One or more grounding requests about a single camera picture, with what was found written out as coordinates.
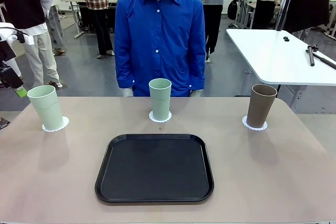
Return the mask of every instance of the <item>tray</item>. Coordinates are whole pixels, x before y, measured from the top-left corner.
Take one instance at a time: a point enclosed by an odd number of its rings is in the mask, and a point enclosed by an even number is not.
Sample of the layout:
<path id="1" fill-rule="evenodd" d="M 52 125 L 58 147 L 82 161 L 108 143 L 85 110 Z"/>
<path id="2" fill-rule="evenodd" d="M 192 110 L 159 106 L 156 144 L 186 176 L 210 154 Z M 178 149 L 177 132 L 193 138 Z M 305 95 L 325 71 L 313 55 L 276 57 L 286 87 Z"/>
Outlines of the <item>tray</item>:
<path id="1" fill-rule="evenodd" d="M 99 199 L 199 202 L 214 190 L 205 143 L 195 135 L 120 135 L 108 145 L 95 186 Z"/>

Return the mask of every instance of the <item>blue button-up shirt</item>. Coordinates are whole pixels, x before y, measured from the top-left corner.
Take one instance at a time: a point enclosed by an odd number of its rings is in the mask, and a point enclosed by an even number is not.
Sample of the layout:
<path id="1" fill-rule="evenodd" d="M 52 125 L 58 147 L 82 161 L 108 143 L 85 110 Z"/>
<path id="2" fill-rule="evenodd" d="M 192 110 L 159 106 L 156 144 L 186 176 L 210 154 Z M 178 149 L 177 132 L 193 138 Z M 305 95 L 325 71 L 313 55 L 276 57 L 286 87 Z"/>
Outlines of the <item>blue button-up shirt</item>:
<path id="1" fill-rule="evenodd" d="M 166 78 L 173 97 L 204 89 L 205 31 L 200 0 L 118 0 L 115 64 L 119 87 L 149 96 Z"/>

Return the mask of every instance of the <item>green cup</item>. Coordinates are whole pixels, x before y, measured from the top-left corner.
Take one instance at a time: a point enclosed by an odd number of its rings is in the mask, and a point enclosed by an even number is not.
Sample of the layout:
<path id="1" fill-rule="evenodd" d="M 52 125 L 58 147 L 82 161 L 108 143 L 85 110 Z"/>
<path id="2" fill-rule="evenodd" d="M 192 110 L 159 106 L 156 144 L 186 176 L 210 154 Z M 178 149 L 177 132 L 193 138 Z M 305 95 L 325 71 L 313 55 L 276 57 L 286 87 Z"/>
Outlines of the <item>green cup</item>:
<path id="1" fill-rule="evenodd" d="M 53 86 L 39 86 L 28 91 L 30 102 L 40 116 L 46 130 L 54 131 L 63 126 L 63 117 Z"/>
<path id="2" fill-rule="evenodd" d="M 169 117 L 170 94 L 172 83 L 167 79 L 154 79 L 149 82 L 149 90 L 153 104 L 153 117 L 165 121 Z"/>

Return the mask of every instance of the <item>person in gray shirt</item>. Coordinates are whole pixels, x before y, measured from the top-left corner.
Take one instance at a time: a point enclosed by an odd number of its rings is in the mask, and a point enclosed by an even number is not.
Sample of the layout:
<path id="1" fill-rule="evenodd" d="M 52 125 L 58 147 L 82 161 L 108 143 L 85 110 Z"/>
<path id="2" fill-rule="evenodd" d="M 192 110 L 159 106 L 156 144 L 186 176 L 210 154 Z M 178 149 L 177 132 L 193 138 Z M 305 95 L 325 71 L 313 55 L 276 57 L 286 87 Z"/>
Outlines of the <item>person in gray shirt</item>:
<path id="1" fill-rule="evenodd" d="M 218 39 L 220 18 L 224 0 L 203 0 L 205 19 L 206 63 L 210 63 L 210 54 L 215 51 Z"/>

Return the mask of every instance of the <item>white coaster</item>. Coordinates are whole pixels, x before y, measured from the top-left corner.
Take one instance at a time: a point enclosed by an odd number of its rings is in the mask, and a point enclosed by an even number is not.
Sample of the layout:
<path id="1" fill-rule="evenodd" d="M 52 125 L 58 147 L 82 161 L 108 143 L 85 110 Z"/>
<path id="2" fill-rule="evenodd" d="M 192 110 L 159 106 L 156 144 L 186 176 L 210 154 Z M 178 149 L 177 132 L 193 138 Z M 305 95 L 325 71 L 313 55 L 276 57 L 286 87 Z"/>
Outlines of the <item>white coaster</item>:
<path id="1" fill-rule="evenodd" d="M 267 128 L 267 122 L 266 121 L 265 121 L 265 123 L 263 124 L 263 126 L 261 128 L 253 128 L 253 127 L 251 127 L 250 125 L 247 124 L 246 120 L 247 120 L 247 116 L 244 116 L 243 119 L 242 119 L 242 123 L 243 123 L 243 125 L 245 125 L 250 130 L 253 130 L 253 131 L 263 131 L 263 130 L 265 130 Z"/>
<path id="2" fill-rule="evenodd" d="M 46 131 L 46 132 L 60 131 L 60 130 L 64 129 L 64 128 L 69 124 L 69 122 L 70 122 L 69 118 L 67 118 L 66 116 L 63 116 L 63 125 L 62 125 L 62 127 L 60 127 L 59 129 L 54 130 L 54 131 L 48 131 L 48 130 L 46 130 L 46 128 L 44 127 L 44 124 L 42 124 L 42 129 L 43 129 L 44 131 Z"/>
<path id="3" fill-rule="evenodd" d="M 158 120 L 154 119 L 154 117 L 153 117 L 153 111 L 151 111 L 151 113 L 149 113 L 149 118 L 150 118 L 150 120 L 152 120 L 155 123 L 165 123 L 165 122 L 169 121 L 172 118 L 172 113 L 169 112 L 168 118 L 166 120 L 164 120 L 164 121 L 158 121 Z"/>

